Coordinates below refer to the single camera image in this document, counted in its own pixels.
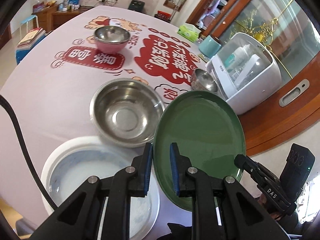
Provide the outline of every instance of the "transparent lid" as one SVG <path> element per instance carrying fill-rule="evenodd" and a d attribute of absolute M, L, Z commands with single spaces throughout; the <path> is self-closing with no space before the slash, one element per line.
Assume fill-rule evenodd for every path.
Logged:
<path fill-rule="evenodd" d="M 217 53 L 237 90 L 272 64 L 270 53 L 253 37 L 236 33 Z"/>

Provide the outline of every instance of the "blue stool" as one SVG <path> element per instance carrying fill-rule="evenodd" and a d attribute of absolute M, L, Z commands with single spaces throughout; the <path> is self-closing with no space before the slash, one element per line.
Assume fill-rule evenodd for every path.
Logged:
<path fill-rule="evenodd" d="M 28 17 L 27 19 L 24 19 L 22 22 L 20 22 L 20 40 L 22 40 L 21 26 L 26 23 L 26 24 L 27 24 L 27 33 L 28 33 L 28 31 L 29 31 L 28 22 L 31 21 L 31 20 L 33 20 L 34 18 L 36 18 L 37 28 L 39 28 L 39 22 L 38 22 L 38 16 L 37 16 L 37 15 L 31 15 L 31 16 Z"/>

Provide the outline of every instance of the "small steel bowl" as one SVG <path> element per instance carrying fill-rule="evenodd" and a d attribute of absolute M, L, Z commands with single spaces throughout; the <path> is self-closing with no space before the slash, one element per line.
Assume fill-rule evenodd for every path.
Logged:
<path fill-rule="evenodd" d="M 151 87 L 128 78 L 105 83 L 90 102 L 91 121 L 102 136 L 127 148 L 153 140 L 163 111 L 161 97 Z"/>
<path fill-rule="evenodd" d="M 191 88 L 193 90 L 207 90 L 218 92 L 218 85 L 214 78 L 205 70 L 197 68 L 191 75 Z"/>
<path fill-rule="evenodd" d="M 95 30 L 94 38 L 98 49 L 113 54 L 123 49 L 130 40 L 130 33 L 118 26 L 103 26 Z"/>

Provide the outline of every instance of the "black camera device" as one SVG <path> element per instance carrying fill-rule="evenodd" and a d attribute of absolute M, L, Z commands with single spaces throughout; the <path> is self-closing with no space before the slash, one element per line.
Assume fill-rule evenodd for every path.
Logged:
<path fill-rule="evenodd" d="M 269 213 L 275 211 L 291 215 L 297 208 L 296 201 L 303 190 L 312 166 L 314 155 L 308 148 L 292 144 L 287 163 L 278 178 L 262 164 L 244 155 L 237 155 L 235 165 L 247 171 L 257 183 L 257 188 L 266 196 Z"/>

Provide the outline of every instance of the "pink tablecloth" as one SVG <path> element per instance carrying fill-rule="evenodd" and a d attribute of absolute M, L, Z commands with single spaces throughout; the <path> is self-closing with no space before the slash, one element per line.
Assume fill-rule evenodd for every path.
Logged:
<path fill-rule="evenodd" d="M 131 32 L 129 44 L 118 54 L 105 55 L 95 48 L 92 35 L 103 25 Z M 204 63 L 196 56 L 197 47 L 176 32 L 175 26 L 150 16 L 99 6 L 55 30 L 23 59 L 0 93 L 15 110 L 39 175 L 60 144 L 97 135 L 89 103 L 105 82 L 140 80 L 153 87 L 166 104 L 190 90 L 191 73 L 204 68 Z M 48 215 L 2 108 L 0 123 L 0 195 L 39 225 Z M 168 222 L 191 225 L 191 213 L 175 206 L 161 191 L 159 217 L 146 239 L 169 233 Z"/>

